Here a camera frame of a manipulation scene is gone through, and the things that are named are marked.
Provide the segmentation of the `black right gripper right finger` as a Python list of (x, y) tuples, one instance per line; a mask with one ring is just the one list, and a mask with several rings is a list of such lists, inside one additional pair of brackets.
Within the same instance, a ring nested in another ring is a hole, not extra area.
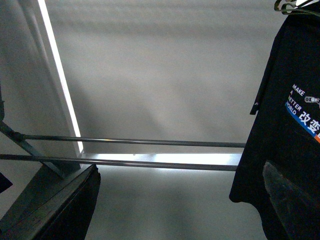
[(266, 161), (263, 180), (270, 202), (291, 240), (320, 238), (320, 193), (303, 189), (279, 166)]

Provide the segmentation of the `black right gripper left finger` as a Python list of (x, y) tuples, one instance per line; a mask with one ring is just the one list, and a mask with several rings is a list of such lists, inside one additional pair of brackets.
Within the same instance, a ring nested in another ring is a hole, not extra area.
[(0, 220), (0, 238), (85, 239), (100, 184), (94, 164), (65, 178), (42, 166)]

